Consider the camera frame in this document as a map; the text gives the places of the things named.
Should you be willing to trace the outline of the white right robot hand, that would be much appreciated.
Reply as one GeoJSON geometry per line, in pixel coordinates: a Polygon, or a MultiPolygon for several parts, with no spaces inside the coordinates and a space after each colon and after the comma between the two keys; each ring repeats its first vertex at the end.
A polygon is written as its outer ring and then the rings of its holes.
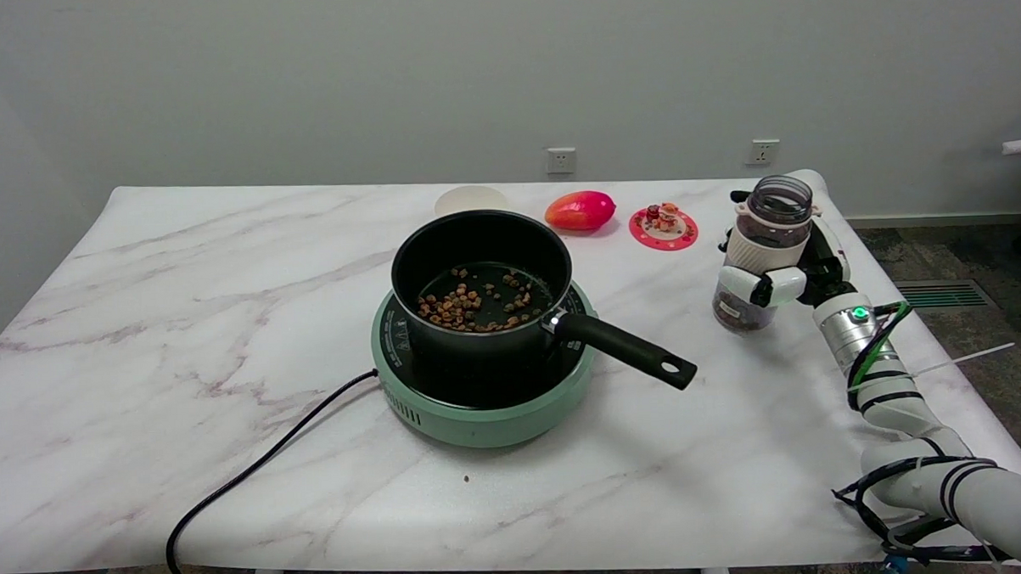
{"type": "Polygon", "coordinates": [[[850,264],[838,237],[795,185],[733,191],[736,222],[721,244],[718,307],[759,324],[773,310],[798,301],[814,307],[847,294],[850,264]]]}

